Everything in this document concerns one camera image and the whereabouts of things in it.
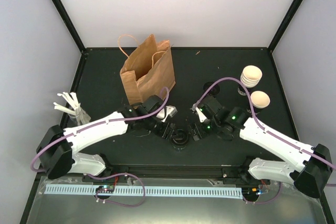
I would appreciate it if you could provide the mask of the black cup lid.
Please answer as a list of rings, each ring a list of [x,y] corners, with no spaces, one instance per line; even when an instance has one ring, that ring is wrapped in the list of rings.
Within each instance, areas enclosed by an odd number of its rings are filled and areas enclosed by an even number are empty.
[[[170,138],[170,142],[172,143],[179,143],[179,144],[188,144],[188,134],[183,129],[177,129],[173,132]]]

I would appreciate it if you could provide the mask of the brown paper bag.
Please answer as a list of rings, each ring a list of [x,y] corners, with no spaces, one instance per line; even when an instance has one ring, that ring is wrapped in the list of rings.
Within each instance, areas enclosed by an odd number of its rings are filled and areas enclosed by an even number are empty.
[[[118,47],[127,57],[120,70],[120,78],[130,104],[142,103],[152,95],[165,97],[164,87],[172,90],[175,73],[169,40],[157,42],[151,34],[130,54],[126,53],[118,38]]]

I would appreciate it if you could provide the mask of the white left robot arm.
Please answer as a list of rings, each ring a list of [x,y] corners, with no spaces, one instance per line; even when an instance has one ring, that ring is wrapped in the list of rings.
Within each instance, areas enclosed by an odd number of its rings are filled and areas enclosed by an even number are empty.
[[[166,100],[152,95],[143,103],[125,106],[85,125],[65,129],[60,125],[50,127],[38,145],[36,155],[49,179],[78,173],[90,174],[106,182],[113,174],[107,159],[100,154],[82,153],[82,150],[107,138],[139,129],[170,139],[175,125],[168,119],[176,113],[176,107],[166,105]]]

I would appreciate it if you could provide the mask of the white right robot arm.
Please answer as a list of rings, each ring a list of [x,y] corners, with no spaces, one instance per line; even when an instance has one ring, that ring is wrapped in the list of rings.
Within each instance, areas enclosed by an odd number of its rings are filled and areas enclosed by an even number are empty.
[[[320,198],[333,172],[330,150],[322,145],[311,146],[296,141],[267,125],[255,121],[246,110],[222,106],[215,97],[206,96],[192,106],[199,118],[194,137],[199,140],[217,134],[226,140],[239,137],[256,144],[279,161],[253,158],[238,171],[239,179],[250,184],[257,180],[276,180],[293,185],[311,198]]]

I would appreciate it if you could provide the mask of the single black paper cup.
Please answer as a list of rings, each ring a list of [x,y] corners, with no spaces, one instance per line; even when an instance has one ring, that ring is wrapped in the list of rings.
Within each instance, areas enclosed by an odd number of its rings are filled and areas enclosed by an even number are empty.
[[[263,91],[254,91],[250,95],[250,98],[253,104],[255,114],[258,114],[268,105],[270,105],[270,97]]]

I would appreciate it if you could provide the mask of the stack of black paper cups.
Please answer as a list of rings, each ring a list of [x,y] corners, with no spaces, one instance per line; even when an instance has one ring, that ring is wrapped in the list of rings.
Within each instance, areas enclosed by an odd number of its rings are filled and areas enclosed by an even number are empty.
[[[246,87],[248,93],[252,93],[255,86],[262,78],[262,71],[260,68],[249,65],[246,66],[240,76],[241,83]]]

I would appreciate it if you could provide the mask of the left small circuit board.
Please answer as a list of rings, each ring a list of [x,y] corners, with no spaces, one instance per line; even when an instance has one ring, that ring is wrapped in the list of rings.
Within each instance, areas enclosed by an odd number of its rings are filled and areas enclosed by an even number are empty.
[[[96,188],[96,193],[113,193],[114,186],[112,185],[101,185]]]

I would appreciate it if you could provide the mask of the small circuit board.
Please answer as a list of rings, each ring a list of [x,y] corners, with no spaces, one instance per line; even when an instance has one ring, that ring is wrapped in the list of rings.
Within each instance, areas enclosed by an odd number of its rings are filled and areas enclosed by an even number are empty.
[[[269,192],[267,187],[251,187],[251,188],[242,188],[242,194],[247,196],[260,196]]]
[[[101,185],[96,188],[96,193],[113,193],[114,186],[112,185]]]

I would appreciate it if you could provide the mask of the white wooden stirrers in glass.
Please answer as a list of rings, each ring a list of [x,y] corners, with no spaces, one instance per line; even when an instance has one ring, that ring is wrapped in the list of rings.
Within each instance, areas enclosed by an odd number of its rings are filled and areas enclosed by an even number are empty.
[[[85,125],[91,121],[91,117],[81,107],[81,103],[78,101],[75,92],[63,92],[57,95],[62,97],[68,103],[69,107],[67,108],[54,102],[54,109],[66,113],[75,126]]]

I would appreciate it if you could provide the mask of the right small circuit board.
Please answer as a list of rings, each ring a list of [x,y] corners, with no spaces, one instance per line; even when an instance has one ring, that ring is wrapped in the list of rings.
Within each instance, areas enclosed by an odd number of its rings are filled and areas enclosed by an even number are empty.
[[[251,187],[251,188],[242,188],[242,194],[247,196],[260,196],[269,192],[267,187]]]

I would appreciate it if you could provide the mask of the black front aluminium rail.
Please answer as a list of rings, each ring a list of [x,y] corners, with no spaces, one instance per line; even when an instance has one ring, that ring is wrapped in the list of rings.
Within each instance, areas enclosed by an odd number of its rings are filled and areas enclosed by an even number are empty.
[[[253,178],[244,166],[189,166],[189,165],[111,165],[99,176],[130,173],[140,178],[229,179],[248,183]]]

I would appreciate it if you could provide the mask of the black frame post right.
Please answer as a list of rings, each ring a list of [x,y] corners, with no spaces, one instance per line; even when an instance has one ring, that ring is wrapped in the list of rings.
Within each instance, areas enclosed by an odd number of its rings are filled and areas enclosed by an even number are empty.
[[[273,36],[269,46],[268,51],[273,53],[279,44],[281,38],[283,37],[285,31],[287,30],[289,24],[291,23],[292,19],[294,18],[297,10],[299,9],[300,5],[302,4],[303,0],[293,0],[289,9],[287,10],[280,26],[278,27],[275,35]]]

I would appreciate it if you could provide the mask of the black frame post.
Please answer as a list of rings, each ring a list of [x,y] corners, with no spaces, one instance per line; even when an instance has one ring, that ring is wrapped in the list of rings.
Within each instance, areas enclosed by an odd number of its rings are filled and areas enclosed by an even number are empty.
[[[283,37],[285,31],[287,30],[289,24],[291,23],[292,19],[294,18],[297,10],[299,9],[300,5],[302,4],[303,0],[293,0],[289,9],[287,10],[280,26],[278,27],[275,35],[273,36],[269,46],[268,51],[273,53],[279,44],[281,38]]]
[[[66,11],[63,3],[61,0],[51,0],[53,5],[55,6],[58,14],[60,15],[63,23],[65,24],[66,28],[68,29],[72,39],[74,40],[76,46],[78,47],[79,51],[83,53],[86,51],[86,47],[84,46],[68,12]]]

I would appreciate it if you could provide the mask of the black frame post left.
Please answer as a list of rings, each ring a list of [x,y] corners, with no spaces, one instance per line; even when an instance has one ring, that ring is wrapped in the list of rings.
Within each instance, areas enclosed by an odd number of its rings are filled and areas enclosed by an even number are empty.
[[[86,51],[86,47],[84,46],[68,12],[66,11],[63,3],[61,0],[51,0],[53,5],[55,6],[58,14],[60,15],[63,23],[65,24],[66,28],[68,29],[72,39],[74,40],[76,46],[78,47],[79,51],[83,53]]]

